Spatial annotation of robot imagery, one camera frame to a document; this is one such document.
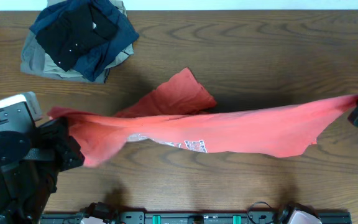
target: printed graphic on shirt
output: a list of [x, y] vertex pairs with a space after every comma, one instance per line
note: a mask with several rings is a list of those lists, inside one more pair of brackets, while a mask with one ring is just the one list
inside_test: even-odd
[[127, 137], [127, 142], [136, 142], [136, 141], [143, 141], [148, 139], [148, 137], [143, 136], [141, 134], [132, 134]]
[[192, 151], [207, 153], [204, 140], [185, 141], [186, 147]]
[[[148, 137], [146, 137], [142, 134], [132, 134], [127, 137], [127, 142], [137, 142], [137, 141], [143, 141], [146, 139], [148, 139]], [[167, 142], [167, 141], [160, 141], [157, 139], [151, 139], [151, 140], [153, 140], [157, 143], [160, 143], [160, 144], [166, 144], [168, 146], [179, 147], [179, 148], [182, 145], [182, 143], [179, 143], [179, 142]]]
[[179, 147], [181, 146], [181, 143], [177, 143], [177, 142], [166, 142], [166, 141], [160, 141], [160, 140], [156, 140], [156, 139], [152, 139], [153, 141], [160, 143], [160, 144], [166, 144], [168, 146], [173, 146], [173, 147]]

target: folded clothes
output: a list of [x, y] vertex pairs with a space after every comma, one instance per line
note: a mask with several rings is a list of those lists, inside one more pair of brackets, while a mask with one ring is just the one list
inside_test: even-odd
[[92, 48], [114, 37], [117, 26], [98, 9], [82, 4], [65, 11], [49, 26], [38, 32], [35, 39], [64, 71], [69, 71], [77, 60]]
[[125, 142], [144, 139], [198, 152], [297, 156], [316, 144], [317, 136], [357, 99], [358, 95], [347, 95], [265, 110], [186, 115], [216, 104], [186, 68], [117, 117], [65, 108], [48, 114], [68, 119], [85, 165], [93, 167], [115, 155]]
[[54, 4], [39, 14], [30, 30], [37, 35], [40, 30], [56, 21], [64, 12], [75, 10], [83, 4], [92, 5], [118, 26], [113, 40], [91, 49], [88, 54], [80, 57], [73, 67], [85, 78], [93, 81], [122, 50], [139, 38], [127, 18], [108, 0], [67, 0]]
[[91, 82], [86, 78], [80, 77], [67, 77], [63, 78], [57, 73], [46, 73], [44, 72], [45, 64], [45, 51], [38, 44], [35, 39], [35, 34], [31, 31], [25, 39], [23, 50], [21, 53], [22, 63], [20, 65], [20, 71], [28, 73], [31, 75], [38, 75], [40, 77], [52, 78], [56, 80], [67, 80], [73, 82], [83, 82], [83, 83], [105, 83], [109, 75], [109, 69], [105, 69], [102, 74], [100, 74], [95, 81]]
[[[66, 0], [49, 0], [48, 6], [52, 6], [54, 4], [63, 2]], [[118, 0], [110, 0], [110, 2], [115, 6], [124, 16], [127, 16], [126, 9], [124, 7], [124, 3]], [[123, 61], [125, 61], [130, 55], [134, 54], [134, 49], [132, 44], [128, 45], [124, 50], [122, 50], [117, 57], [112, 61], [106, 68], [112, 68]], [[69, 71], [65, 72], [63, 69], [59, 68], [53, 60], [50, 58], [48, 54], [45, 54], [45, 66], [44, 66], [45, 73], [52, 73], [52, 74], [59, 74], [63, 78], [69, 77], [82, 77], [82, 74], [77, 72], [76, 70], [70, 69]]]

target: black shirt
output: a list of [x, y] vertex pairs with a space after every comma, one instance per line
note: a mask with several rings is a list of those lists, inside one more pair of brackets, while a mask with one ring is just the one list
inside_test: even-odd
[[53, 62], [64, 71], [93, 47], [110, 41], [117, 26], [92, 5], [83, 4], [62, 14], [35, 37]]

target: navy blue shirt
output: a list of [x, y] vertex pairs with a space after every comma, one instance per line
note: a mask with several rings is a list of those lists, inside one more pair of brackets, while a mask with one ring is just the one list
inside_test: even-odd
[[89, 4], [65, 11], [55, 22], [40, 30], [38, 44], [64, 71], [92, 48], [112, 40], [117, 27]]
[[89, 53], [81, 56], [73, 67], [74, 70], [93, 82], [122, 50], [139, 38], [139, 34], [134, 30], [126, 16], [111, 2], [108, 0], [67, 0], [60, 2], [44, 9], [30, 27], [30, 30], [37, 35], [40, 30], [56, 21], [64, 12], [75, 10], [83, 4], [92, 5], [117, 26], [113, 40], [91, 49]]

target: wooden table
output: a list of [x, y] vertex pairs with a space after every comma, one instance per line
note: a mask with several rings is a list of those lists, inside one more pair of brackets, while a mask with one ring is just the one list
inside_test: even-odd
[[[42, 109], [111, 115], [185, 67], [216, 98], [213, 112], [305, 103], [358, 93], [358, 11], [130, 11], [135, 55], [105, 85], [19, 71], [38, 12], [0, 12], [0, 99], [36, 92]], [[296, 200], [348, 209], [358, 223], [358, 129], [345, 114], [302, 156], [200, 154], [151, 141], [126, 144], [98, 169], [59, 175], [46, 211], [91, 202], [156, 210], [245, 210]]]

